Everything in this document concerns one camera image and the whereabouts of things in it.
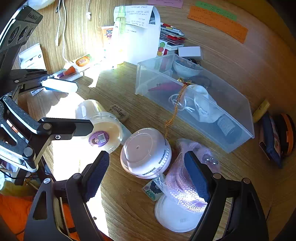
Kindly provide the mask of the dark green spray bottle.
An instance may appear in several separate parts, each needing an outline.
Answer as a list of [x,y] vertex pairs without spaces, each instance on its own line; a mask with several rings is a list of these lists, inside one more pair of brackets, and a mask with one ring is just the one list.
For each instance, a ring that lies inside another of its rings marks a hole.
[[234,144],[241,137],[241,128],[226,115],[220,116],[216,121],[216,124],[224,135],[227,143]]

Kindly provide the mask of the clear plastic storage bin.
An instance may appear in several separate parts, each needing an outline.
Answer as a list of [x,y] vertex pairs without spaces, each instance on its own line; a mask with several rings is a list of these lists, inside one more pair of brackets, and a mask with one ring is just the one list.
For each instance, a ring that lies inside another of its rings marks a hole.
[[255,137],[248,99],[226,81],[176,54],[137,65],[135,93],[174,112],[229,153]]

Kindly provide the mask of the white bowl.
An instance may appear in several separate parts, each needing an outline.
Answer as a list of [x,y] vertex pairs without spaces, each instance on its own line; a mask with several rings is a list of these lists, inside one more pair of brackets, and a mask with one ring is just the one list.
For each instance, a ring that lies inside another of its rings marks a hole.
[[185,62],[181,62],[179,60],[175,60],[173,62],[173,68],[177,75],[179,75],[182,78],[194,77],[199,75],[203,71],[201,66],[198,66],[194,63],[188,65]]

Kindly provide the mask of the white lidded jar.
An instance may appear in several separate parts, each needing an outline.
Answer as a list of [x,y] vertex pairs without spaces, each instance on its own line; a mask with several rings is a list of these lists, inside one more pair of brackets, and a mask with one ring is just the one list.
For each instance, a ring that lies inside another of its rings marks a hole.
[[141,179],[154,179],[164,173],[171,162],[171,146],[155,128],[142,128],[123,145],[120,163],[123,169]]

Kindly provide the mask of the white paper file holder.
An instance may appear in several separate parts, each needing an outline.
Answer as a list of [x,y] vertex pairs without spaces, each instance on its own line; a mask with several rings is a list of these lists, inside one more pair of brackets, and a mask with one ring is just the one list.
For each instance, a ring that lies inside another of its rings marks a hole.
[[119,18],[125,18],[125,30],[122,34],[115,29],[115,46],[122,60],[134,65],[155,58],[159,47],[161,18],[155,6],[125,6],[120,12],[116,6],[113,11],[114,27],[118,27]]

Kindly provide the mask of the orange label tube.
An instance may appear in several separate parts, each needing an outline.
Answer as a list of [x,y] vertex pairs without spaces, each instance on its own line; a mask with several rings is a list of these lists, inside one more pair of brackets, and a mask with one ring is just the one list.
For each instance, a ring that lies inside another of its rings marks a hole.
[[76,71],[81,72],[89,68],[91,63],[92,63],[92,57],[90,54],[87,54],[73,61],[65,63],[64,68],[68,69],[72,66],[76,69]]

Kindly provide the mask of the navy blue pouch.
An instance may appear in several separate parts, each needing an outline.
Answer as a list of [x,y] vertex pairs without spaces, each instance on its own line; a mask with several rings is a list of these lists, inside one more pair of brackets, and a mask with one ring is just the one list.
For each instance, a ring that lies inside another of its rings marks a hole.
[[279,168],[282,168],[280,140],[275,129],[273,118],[265,113],[262,117],[262,127],[264,134],[264,144],[267,157],[274,161]]

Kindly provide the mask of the pink sticky note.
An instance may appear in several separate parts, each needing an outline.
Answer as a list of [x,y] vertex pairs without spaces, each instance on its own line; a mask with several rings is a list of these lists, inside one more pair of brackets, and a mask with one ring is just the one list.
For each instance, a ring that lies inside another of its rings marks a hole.
[[181,9],[183,6],[183,0],[148,0],[147,3],[157,6],[169,6],[178,9]]

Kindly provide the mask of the black orange round case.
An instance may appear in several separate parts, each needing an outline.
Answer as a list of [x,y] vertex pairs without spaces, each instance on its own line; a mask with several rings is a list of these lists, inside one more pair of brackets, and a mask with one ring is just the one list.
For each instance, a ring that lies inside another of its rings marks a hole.
[[295,147],[295,124],[287,113],[275,116],[275,127],[280,139],[281,152],[289,156]]

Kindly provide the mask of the clear cup with sticker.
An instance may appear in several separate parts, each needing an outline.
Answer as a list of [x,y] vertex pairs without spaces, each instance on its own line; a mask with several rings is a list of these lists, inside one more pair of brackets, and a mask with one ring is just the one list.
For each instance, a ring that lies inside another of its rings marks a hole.
[[78,137],[77,142],[86,150],[114,152],[132,135],[118,120],[93,99],[81,102],[75,111],[77,119],[90,120],[93,131],[85,137]]

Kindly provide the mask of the beige eraser block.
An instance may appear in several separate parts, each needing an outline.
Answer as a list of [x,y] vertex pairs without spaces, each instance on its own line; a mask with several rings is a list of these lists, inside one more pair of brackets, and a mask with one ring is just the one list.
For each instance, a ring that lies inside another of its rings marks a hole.
[[124,123],[129,118],[129,113],[117,104],[113,104],[109,108],[109,112],[115,115],[118,120]]

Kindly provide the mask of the yellow lotion tube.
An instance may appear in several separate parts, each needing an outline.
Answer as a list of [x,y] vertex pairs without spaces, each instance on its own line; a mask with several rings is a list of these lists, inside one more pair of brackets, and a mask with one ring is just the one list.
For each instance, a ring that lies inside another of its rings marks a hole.
[[270,107],[270,103],[267,99],[265,99],[260,106],[256,109],[256,111],[252,114],[252,119],[253,122],[256,123],[258,122],[263,115],[268,111]]

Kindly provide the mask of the small white box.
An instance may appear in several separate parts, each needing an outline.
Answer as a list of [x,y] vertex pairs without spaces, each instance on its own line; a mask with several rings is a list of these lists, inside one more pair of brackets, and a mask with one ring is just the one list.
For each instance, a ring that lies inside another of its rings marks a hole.
[[202,51],[199,46],[179,47],[178,55],[180,57],[202,57]]

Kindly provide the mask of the white drawstring pouch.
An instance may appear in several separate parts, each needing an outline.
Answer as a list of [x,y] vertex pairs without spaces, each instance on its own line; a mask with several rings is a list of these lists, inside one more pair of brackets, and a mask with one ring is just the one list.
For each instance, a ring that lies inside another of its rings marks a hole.
[[[175,105],[177,94],[169,98],[169,102]],[[189,85],[183,93],[178,110],[186,110],[200,123],[214,123],[224,112],[219,108],[217,102],[210,96],[207,89],[201,85]]]

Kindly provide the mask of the pink notebook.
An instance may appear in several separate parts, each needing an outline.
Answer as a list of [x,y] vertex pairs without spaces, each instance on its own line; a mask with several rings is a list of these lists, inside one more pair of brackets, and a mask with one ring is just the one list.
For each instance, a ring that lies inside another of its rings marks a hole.
[[260,131],[259,131],[259,146],[262,149],[262,151],[264,152],[264,154],[266,155],[266,157],[270,160],[270,156],[269,153],[267,152],[267,147],[264,141],[264,130],[263,130],[263,126],[260,126]]

